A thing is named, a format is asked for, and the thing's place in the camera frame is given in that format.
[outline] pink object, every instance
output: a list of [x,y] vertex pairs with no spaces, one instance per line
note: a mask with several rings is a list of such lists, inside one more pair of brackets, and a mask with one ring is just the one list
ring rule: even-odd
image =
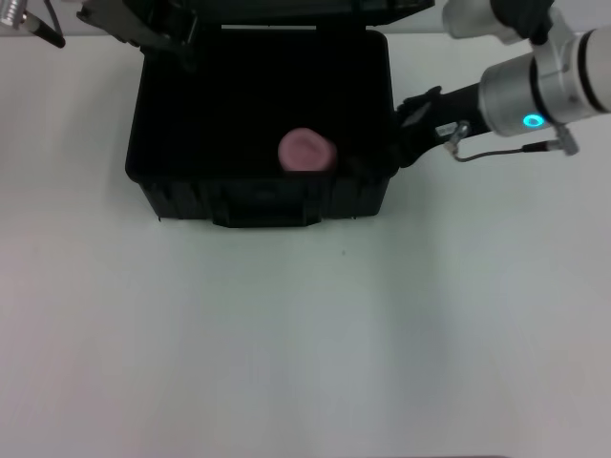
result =
[[337,158],[335,145],[309,129],[295,129],[284,136],[278,158],[287,172],[325,172]]

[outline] black case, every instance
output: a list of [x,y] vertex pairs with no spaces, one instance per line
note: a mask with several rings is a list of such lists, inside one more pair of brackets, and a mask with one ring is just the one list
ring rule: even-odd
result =
[[[384,35],[361,27],[204,32],[195,72],[145,58],[126,162],[160,218],[307,226],[377,215],[401,159]],[[278,145],[307,127],[338,149],[288,174]]]

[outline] cable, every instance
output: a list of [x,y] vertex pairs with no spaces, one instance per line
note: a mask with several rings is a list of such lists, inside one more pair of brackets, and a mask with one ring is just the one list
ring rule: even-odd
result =
[[43,0],[43,2],[45,7],[47,7],[47,11],[49,12],[49,16],[51,17],[51,22],[53,22],[55,31],[61,36],[64,36],[64,32],[61,30],[61,25],[59,24],[59,20],[57,19],[57,14],[55,13],[55,8],[53,7],[51,0]]
[[471,157],[458,157],[458,152],[456,152],[456,154],[452,153],[452,157],[456,161],[464,164],[466,162],[471,162],[472,160],[481,159],[483,157],[517,155],[518,153],[524,153],[524,151],[522,150],[491,151],[489,153],[482,153],[481,155],[475,155]]
[[491,151],[489,153],[482,153],[481,155],[475,155],[470,157],[458,157],[457,145],[454,148],[446,145],[446,149],[450,151],[450,154],[456,161],[466,163],[489,156],[507,156],[517,155],[520,153],[544,153],[547,151],[556,151],[561,150],[561,147],[557,140],[540,141],[539,143],[530,143],[528,145],[524,145],[519,150]]

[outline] blue light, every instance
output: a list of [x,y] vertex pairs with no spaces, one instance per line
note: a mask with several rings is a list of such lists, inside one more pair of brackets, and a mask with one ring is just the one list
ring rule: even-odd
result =
[[545,119],[540,114],[529,114],[524,117],[524,125],[529,129],[537,129],[545,124]]

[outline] white table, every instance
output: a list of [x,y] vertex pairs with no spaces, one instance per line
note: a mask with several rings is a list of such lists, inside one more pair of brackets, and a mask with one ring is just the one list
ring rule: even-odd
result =
[[[526,49],[390,50],[399,102]],[[610,118],[570,159],[435,150],[375,219],[236,231],[159,223],[125,176],[137,50],[0,56],[2,456],[608,454]]]

